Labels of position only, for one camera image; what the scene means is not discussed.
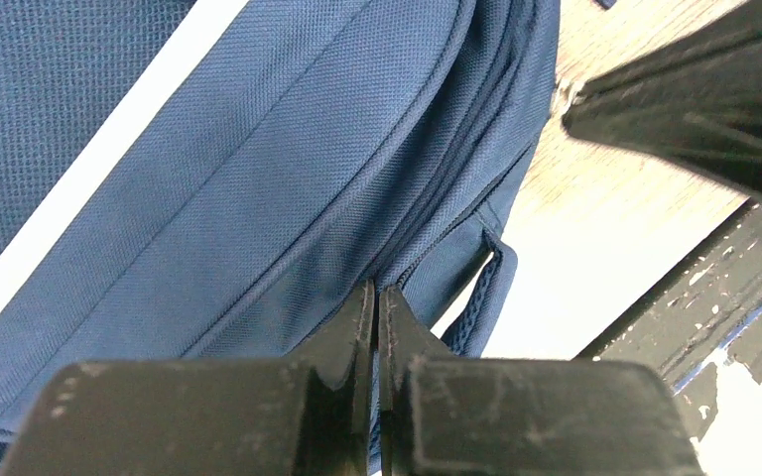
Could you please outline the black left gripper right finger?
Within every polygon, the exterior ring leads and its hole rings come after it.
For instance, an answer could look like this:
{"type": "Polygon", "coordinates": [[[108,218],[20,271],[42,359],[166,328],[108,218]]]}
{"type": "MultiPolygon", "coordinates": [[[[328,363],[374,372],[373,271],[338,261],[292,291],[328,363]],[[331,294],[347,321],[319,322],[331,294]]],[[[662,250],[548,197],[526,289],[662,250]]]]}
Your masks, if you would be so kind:
{"type": "Polygon", "coordinates": [[[672,395],[629,362],[454,355],[402,292],[378,299],[386,475],[699,475],[672,395]]]}

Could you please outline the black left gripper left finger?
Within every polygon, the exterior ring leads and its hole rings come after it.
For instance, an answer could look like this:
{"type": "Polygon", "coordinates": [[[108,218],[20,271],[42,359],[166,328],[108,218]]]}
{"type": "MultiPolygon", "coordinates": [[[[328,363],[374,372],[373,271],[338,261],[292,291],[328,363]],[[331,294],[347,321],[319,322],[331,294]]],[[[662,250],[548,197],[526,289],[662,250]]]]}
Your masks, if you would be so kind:
{"type": "Polygon", "coordinates": [[[375,289],[279,358],[82,362],[45,387],[3,475],[363,475],[375,289]]]}

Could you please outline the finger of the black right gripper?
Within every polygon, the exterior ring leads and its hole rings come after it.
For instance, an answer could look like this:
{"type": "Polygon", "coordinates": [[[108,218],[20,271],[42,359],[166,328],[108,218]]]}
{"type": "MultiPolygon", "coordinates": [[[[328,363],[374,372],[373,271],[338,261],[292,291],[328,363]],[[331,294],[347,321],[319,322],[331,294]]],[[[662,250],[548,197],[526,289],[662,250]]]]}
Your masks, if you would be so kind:
{"type": "Polygon", "coordinates": [[[563,125],[762,199],[762,1],[587,82],[563,125]]]}

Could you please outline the navy blue backpack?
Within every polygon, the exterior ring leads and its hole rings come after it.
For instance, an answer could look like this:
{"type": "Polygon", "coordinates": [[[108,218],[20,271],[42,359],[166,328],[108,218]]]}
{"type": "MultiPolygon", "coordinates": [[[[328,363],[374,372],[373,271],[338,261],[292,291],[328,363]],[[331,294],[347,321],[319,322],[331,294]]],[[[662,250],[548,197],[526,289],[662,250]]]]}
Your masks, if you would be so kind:
{"type": "Polygon", "coordinates": [[[361,281],[481,355],[557,1],[0,1],[0,462],[81,360],[270,357],[361,281]]]}

